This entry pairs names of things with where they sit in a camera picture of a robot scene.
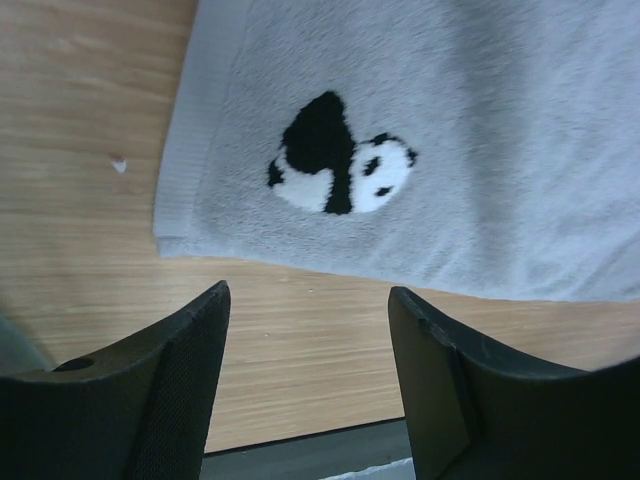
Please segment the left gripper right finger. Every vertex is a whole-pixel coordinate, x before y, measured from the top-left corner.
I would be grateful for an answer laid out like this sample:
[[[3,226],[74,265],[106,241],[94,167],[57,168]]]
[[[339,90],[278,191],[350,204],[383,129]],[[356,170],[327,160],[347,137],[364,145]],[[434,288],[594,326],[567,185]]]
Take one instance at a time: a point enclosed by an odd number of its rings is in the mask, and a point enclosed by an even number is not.
[[[404,287],[388,299],[419,479],[635,479],[639,362],[595,371],[507,346]]]

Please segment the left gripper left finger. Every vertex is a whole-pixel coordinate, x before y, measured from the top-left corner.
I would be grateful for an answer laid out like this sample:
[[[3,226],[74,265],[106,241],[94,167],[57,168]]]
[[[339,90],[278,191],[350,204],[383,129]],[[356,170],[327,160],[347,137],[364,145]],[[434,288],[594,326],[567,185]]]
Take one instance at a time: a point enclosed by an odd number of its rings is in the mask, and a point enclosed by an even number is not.
[[[1,371],[4,479],[196,479],[231,293],[187,305],[52,370]]]

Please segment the grey towel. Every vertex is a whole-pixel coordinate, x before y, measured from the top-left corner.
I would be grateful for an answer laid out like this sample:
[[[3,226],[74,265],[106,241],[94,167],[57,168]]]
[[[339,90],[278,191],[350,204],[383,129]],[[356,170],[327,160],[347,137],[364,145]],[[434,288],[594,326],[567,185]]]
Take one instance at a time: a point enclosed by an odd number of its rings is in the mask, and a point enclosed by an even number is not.
[[[164,256],[481,298],[639,296],[635,1],[202,1]]]

